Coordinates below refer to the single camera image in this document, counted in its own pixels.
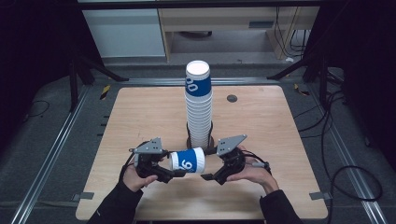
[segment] person's right hand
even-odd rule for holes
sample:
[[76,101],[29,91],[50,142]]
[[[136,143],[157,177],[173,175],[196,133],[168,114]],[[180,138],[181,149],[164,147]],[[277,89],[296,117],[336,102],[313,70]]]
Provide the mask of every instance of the person's right hand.
[[[238,147],[241,150],[246,150],[243,146]],[[260,184],[264,188],[266,194],[278,190],[279,186],[277,185],[276,180],[264,168],[252,166],[251,163],[253,162],[257,162],[256,159],[246,157],[245,168],[238,174],[228,176],[227,181],[246,179],[253,183]]]

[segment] person's right arm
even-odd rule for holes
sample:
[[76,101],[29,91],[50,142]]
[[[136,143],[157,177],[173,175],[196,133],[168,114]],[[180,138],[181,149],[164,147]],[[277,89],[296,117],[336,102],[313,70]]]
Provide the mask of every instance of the person's right arm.
[[260,184],[266,196],[260,198],[262,214],[267,224],[301,224],[303,223],[294,212],[288,198],[283,190],[279,189],[276,180],[263,168],[253,167],[251,163],[256,162],[251,157],[246,157],[244,170],[235,175],[230,175],[227,181],[246,179]]

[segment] gray floor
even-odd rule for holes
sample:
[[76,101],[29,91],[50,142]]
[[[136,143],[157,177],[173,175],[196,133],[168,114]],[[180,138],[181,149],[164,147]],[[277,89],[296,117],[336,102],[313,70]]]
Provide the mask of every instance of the gray floor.
[[[218,38],[224,40],[221,41],[222,44],[213,44],[212,39]],[[185,63],[200,59],[211,64],[212,77],[265,78],[290,65],[286,61],[275,59],[269,48],[268,39],[262,32],[260,34],[259,32],[251,34],[220,32],[205,38],[181,34],[176,36],[175,40],[177,42],[174,43],[173,57],[169,64],[135,64],[109,66],[108,68],[121,76],[131,78],[184,77]],[[313,83],[309,86],[305,84],[302,81],[303,73],[304,68],[301,68],[276,83],[285,92],[293,116],[317,105],[314,97],[317,84]],[[101,141],[101,133],[105,130],[101,124],[106,123],[106,116],[111,113],[118,90],[128,86],[115,83],[98,72],[94,71],[94,74],[96,81],[89,87],[87,99],[81,112],[39,194],[40,202],[70,202],[75,193],[83,191]],[[294,83],[299,85],[301,91],[309,91],[311,94],[300,94],[294,89]],[[106,84],[111,84],[110,91],[105,100],[100,100],[100,95]],[[329,85],[329,89],[334,92],[339,87]],[[30,117],[23,123],[19,133],[9,146],[7,154],[0,160],[0,223],[9,223],[12,219],[18,204],[34,182],[35,176],[68,116],[70,93],[67,77],[43,87],[35,99],[49,102],[48,110],[45,111],[47,106],[45,103],[33,105],[31,115],[42,111],[45,113],[41,116]],[[320,118],[321,113],[317,107],[296,118],[295,122],[297,127],[302,129]],[[384,195],[377,203],[388,223],[396,223],[395,172],[390,168],[380,151],[364,144],[364,135],[348,105],[343,104],[342,100],[334,103],[332,119],[333,127],[343,137],[355,162],[372,172],[381,182]],[[321,125],[301,133],[301,137],[319,187],[323,192],[328,192],[330,182],[324,174],[321,162],[320,138],[306,138],[320,134],[320,130]],[[330,173],[333,174],[343,163],[330,132],[325,135],[324,146],[325,159]],[[370,178],[366,179],[373,192],[376,193],[374,181]],[[349,192],[355,192],[347,174],[340,175],[337,178],[337,184]],[[332,223],[375,223],[370,220],[362,202],[352,200],[337,190],[333,197]],[[84,223],[76,219],[75,212],[75,207],[48,206],[38,203],[26,223]],[[326,223],[326,220],[304,220],[304,223]]]

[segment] wooden table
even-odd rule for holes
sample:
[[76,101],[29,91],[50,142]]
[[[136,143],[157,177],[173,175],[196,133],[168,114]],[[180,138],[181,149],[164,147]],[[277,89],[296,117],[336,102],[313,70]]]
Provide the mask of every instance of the wooden table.
[[[310,192],[319,191],[318,183],[282,89],[215,86],[213,94],[212,136],[219,139],[247,134],[242,145],[270,162],[297,215],[325,218],[323,200],[310,199]],[[229,94],[236,95],[237,102],[229,103]],[[186,117],[183,87],[121,89],[84,189],[94,192],[93,199],[81,199],[77,218],[89,219],[114,188],[130,155],[129,148],[160,136],[164,149],[185,149]],[[167,161],[161,166],[169,168]],[[209,156],[205,173],[214,173],[221,166],[221,159]],[[259,198],[264,191],[245,180],[220,186],[197,174],[187,174],[168,184],[154,182],[143,191],[136,220],[263,219]]]

